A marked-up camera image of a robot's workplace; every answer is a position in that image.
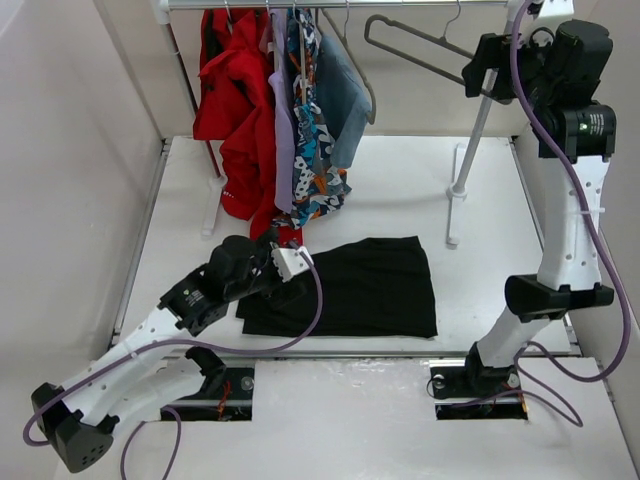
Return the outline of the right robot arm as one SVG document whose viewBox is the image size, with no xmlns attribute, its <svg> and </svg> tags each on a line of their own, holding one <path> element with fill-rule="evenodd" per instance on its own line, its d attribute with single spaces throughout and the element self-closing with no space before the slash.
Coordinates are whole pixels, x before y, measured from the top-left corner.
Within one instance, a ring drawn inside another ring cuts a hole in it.
<svg viewBox="0 0 640 480">
<path fill-rule="evenodd" d="M 550 43 L 528 40 L 518 51 L 523 92 L 544 127 L 538 155 L 545 187 L 545 240 L 535 274 L 512 275 L 506 307 L 475 342 L 450 386 L 456 396 L 489 396 L 514 375 L 516 353 L 571 310 L 610 305 L 597 250 L 585 225 L 599 221 L 601 189 L 615 150 L 614 110 L 593 95 L 613 50 L 608 30 L 582 20 L 562 22 Z"/>
</svg>

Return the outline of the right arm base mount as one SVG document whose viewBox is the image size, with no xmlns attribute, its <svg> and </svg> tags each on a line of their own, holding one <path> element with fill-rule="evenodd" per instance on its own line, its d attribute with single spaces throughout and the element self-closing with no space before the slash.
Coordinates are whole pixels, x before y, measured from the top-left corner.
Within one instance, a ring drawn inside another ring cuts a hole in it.
<svg viewBox="0 0 640 480">
<path fill-rule="evenodd" d="M 513 367 L 485 375 L 465 366 L 436 365 L 426 389 L 435 400 L 437 420 L 527 420 L 520 386 Z"/>
</svg>

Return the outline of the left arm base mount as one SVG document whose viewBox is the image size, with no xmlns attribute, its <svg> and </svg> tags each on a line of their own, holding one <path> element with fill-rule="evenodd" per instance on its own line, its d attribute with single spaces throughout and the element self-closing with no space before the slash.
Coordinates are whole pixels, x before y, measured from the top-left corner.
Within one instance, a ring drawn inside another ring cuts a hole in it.
<svg viewBox="0 0 640 480">
<path fill-rule="evenodd" d="M 253 366 L 228 367 L 215 390 L 202 388 L 194 395 L 169 404 L 180 419 L 186 422 L 240 422 L 251 421 L 255 368 Z"/>
</svg>

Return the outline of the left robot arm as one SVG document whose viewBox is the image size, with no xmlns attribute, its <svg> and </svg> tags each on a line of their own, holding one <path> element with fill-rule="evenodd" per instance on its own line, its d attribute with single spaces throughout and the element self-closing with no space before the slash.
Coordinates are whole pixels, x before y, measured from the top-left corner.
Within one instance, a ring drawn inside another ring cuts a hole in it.
<svg viewBox="0 0 640 480">
<path fill-rule="evenodd" d="M 303 292 L 300 275 L 313 260 L 296 243 L 282 246 L 276 230 L 253 241 L 231 235 L 209 260 L 163 294 L 149 315 L 106 354 L 60 383 L 34 390 L 31 423 L 68 471 L 100 460 L 129 421 L 141 421 L 172 402 L 223 387 L 222 348 L 198 336 L 223 319 L 231 303 L 261 294 L 288 302 Z"/>
</svg>

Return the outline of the black trousers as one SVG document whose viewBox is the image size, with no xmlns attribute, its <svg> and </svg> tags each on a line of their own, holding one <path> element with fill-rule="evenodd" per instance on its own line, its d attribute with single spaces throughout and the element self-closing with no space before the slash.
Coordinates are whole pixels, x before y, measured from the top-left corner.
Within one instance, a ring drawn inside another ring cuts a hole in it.
<svg viewBox="0 0 640 480">
<path fill-rule="evenodd" d="M 323 308 L 311 334 L 321 337 L 438 335 L 427 255 L 416 236 L 366 238 L 313 256 Z M 317 308 L 312 273 L 298 277 L 304 293 L 278 305 L 254 295 L 239 301 L 236 317 L 250 335 L 297 337 Z"/>
</svg>

